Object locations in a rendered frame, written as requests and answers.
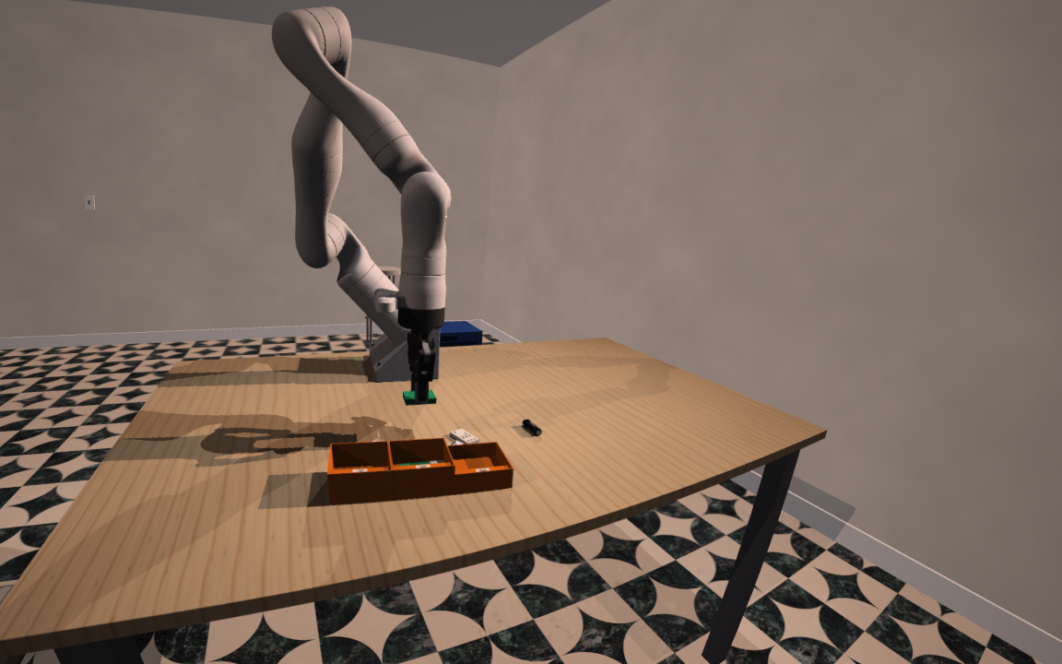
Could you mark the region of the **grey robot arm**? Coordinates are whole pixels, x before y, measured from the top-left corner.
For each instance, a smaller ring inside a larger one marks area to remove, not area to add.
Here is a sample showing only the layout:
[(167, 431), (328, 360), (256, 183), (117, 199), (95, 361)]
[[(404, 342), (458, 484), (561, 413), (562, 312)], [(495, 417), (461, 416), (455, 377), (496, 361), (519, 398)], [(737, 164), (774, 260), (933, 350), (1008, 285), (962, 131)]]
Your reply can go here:
[[(311, 90), (291, 139), (299, 257), (313, 268), (340, 261), (336, 280), (340, 289), (399, 345), (410, 329), (399, 326), (397, 308), (445, 307), (450, 189), (395, 114), (347, 80), (352, 32), (340, 8), (278, 14), (271, 41), (282, 65)], [(328, 212), (340, 184), (343, 125), (401, 194), (399, 290), (372, 262), (347, 224)]]

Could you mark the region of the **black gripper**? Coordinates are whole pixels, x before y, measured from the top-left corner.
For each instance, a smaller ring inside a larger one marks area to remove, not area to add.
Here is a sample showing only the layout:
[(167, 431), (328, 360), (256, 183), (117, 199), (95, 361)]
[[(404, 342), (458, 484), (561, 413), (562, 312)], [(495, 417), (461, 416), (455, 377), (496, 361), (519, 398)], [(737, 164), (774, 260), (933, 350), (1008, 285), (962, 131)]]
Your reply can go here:
[(433, 310), (401, 307), (397, 321), (399, 326), (410, 329), (407, 331), (410, 391), (416, 391), (417, 404), (429, 403), (429, 382), (433, 379), (436, 356), (431, 330), (445, 325), (445, 307)]

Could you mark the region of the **orange rack of three bins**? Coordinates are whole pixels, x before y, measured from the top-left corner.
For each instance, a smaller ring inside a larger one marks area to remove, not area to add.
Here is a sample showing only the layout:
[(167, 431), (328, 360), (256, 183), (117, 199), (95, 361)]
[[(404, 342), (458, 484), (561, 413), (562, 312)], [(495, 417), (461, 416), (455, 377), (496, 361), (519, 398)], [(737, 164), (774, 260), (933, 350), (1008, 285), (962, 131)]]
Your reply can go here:
[[(399, 466), (436, 459), (447, 463)], [(512, 488), (513, 464), (497, 442), (447, 446), (445, 438), (430, 438), (330, 443), (327, 479), (330, 504), (421, 499)]]

